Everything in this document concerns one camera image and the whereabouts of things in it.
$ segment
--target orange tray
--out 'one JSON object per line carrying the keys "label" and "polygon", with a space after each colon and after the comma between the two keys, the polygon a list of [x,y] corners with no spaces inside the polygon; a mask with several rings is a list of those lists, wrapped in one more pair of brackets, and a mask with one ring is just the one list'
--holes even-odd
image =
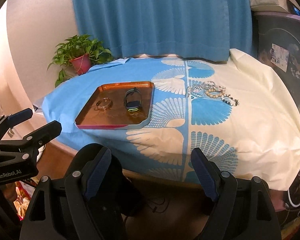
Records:
{"label": "orange tray", "polygon": [[[123,105],[126,92],[137,88],[142,96],[142,108],[136,112],[128,112]],[[150,112],[154,84],[150,81],[124,82],[104,84],[99,86],[75,119],[80,129],[141,129],[150,122]],[[99,100],[109,97],[113,105],[106,110],[98,110],[96,104]],[[139,95],[134,93],[129,100],[139,100]]]}

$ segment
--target sticker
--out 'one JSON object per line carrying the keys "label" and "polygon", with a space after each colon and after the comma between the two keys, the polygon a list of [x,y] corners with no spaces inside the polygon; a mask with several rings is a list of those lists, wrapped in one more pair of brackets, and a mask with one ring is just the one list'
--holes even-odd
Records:
{"label": "sticker", "polygon": [[289,51],[281,48],[278,45],[272,44],[271,49],[271,62],[277,67],[287,72]]}

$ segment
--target blue gripper pad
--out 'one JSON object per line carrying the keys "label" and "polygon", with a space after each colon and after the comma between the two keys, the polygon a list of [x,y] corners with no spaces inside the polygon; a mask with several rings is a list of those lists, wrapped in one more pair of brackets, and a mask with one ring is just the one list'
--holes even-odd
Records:
{"label": "blue gripper pad", "polygon": [[12,128],[22,122],[29,120],[33,115],[30,108],[24,109],[20,112],[8,116],[9,127]]}
{"label": "blue gripper pad", "polygon": [[199,148],[195,148],[191,152],[191,163],[195,173],[200,181],[205,195],[216,202],[219,199],[217,191],[220,185],[220,177],[204,156]]}
{"label": "blue gripper pad", "polygon": [[95,166],[87,180],[87,189],[84,193],[86,200],[90,200],[90,198],[94,197],[97,194],[103,178],[105,177],[106,172],[110,166],[110,163],[111,151],[109,148],[106,148],[100,159],[98,159],[97,156],[92,161],[91,165]]}

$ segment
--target pink flower pot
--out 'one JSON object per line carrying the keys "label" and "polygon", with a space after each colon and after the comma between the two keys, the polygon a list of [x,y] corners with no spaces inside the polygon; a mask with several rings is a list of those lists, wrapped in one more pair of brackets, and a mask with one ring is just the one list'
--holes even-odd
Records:
{"label": "pink flower pot", "polygon": [[89,54],[84,54],[81,57],[71,59],[70,62],[74,66],[74,70],[78,75],[87,73],[87,71],[91,68]]}

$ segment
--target white wall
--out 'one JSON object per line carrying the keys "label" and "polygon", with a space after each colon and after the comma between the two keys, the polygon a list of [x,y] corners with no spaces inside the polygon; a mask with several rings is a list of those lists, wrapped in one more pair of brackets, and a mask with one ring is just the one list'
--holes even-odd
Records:
{"label": "white wall", "polygon": [[[12,57],[10,54],[7,27],[6,27],[6,12],[7,3],[0,9],[0,102],[5,115],[13,114],[24,108],[31,107],[31,103],[24,92],[22,85],[19,81],[17,72],[14,68]],[[10,80],[14,80],[9,86],[5,74]],[[11,90],[17,92],[18,98],[23,106],[13,96]],[[21,135],[26,135],[33,131],[33,127],[29,122],[18,125],[18,132]]]}
{"label": "white wall", "polygon": [[55,46],[78,33],[72,0],[8,0],[7,32],[18,76],[31,102],[54,89]]}

